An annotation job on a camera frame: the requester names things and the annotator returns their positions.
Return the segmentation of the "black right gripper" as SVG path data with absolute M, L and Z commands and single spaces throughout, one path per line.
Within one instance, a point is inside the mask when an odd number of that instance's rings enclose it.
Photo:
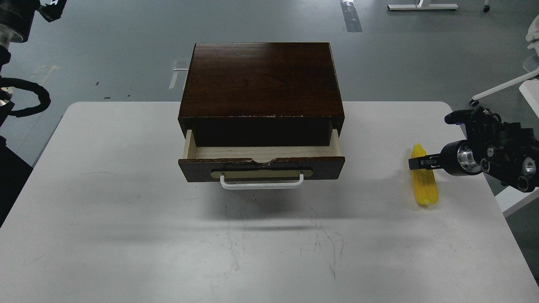
M 483 171 L 480 160 L 481 147 L 487 140 L 488 130 L 501 122 L 500 115 L 478 106 L 475 109 L 454 111 L 444 121 L 449 125 L 464 125 L 467 138 L 443 147 L 440 154 L 413 157 L 408 160 L 410 170 L 443 169 L 453 176 L 479 175 Z

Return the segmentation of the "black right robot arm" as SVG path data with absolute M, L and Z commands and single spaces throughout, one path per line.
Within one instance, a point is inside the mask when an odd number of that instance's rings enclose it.
M 466 139 L 447 144 L 438 154 L 411 157 L 410 170 L 443 169 L 454 176 L 485 173 L 521 192 L 537 188 L 539 146 L 533 128 L 504 122 L 483 106 L 454 111 L 444 120 L 464 125 Z

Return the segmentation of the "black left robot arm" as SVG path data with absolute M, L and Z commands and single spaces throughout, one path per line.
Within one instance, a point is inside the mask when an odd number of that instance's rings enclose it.
M 38 0 L 2 0 L 0 2 L 0 65 L 11 60 L 8 51 L 10 43 L 25 43 L 29 39 L 33 19 L 39 12 L 43 19 L 53 22 L 61 18 L 65 0 L 53 0 L 42 5 Z M 27 117 L 45 111 L 51 104 L 48 90 L 32 81 L 14 77 L 1 77 L 0 123 L 6 118 Z M 15 111 L 11 101 L 14 88 L 32 92 L 38 98 L 38 105 Z M 33 167 L 8 148 L 6 138 L 0 138 L 0 224 L 3 224 L 19 197 Z

